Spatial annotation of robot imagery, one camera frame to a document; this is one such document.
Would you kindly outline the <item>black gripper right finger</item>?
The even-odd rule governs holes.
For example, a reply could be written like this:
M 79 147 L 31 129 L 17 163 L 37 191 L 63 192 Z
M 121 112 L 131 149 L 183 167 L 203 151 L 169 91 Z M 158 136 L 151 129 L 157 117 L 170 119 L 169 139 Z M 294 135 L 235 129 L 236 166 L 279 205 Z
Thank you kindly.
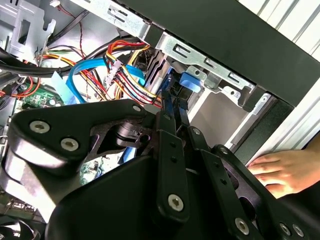
M 195 173 L 198 209 L 221 240 L 307 240 L 306 224 L 278 202 L 225 146 L 210 148 L 190 125 L 186 100 L 176 100 L 177 134 L 186 167 Z

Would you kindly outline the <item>bare person hand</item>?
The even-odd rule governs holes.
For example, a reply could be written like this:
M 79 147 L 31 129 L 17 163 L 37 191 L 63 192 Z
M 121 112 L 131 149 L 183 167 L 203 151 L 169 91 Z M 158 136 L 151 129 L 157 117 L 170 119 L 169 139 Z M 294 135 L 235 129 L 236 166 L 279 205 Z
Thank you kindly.
M 247 168 L 277 199 L 299 193 L 320 181 L 320 137 L 302 150 L 260 156 Z

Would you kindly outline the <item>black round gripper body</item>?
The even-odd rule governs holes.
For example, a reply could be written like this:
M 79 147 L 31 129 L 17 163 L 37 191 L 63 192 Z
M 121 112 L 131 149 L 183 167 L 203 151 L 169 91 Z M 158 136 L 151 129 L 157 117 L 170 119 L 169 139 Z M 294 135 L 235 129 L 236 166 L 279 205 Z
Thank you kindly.
M 183 198 L 189 219 L 164 218 L 162 189 Z M 68 194 L 46 227 L 48 240 L 223 240 L 225 224 L 213 193 L 201 190 L 199 175 L 179 159 L 158 162 L 150 156 L 131 160 Z

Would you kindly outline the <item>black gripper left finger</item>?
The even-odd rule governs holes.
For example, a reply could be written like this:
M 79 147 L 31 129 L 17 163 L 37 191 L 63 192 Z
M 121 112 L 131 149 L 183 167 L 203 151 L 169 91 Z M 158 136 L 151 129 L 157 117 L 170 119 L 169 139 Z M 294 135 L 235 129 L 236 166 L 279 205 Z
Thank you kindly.
M 90 160 L 134 147 L 137 156 L 132 160 L 182 159 L 185 166 L 183 142 L 176 132 L 169 97 L 156 113 L 130 99 L 24 110 L 15 114 L 9 125 L 4 162 L 5 173 L 18 185 L 7 183 L 4 187 L 34 205 L 49 223 L 57 205 L 86 185 L 80 183 L 80 169 Z M 184 209 L 189 195 L 183 185 L 177 189 L 184 197 L 164 188 L 160 195 L 168 194 L 168 200 L 157 202 L 164 218 L 185 223 L 190 217 Z

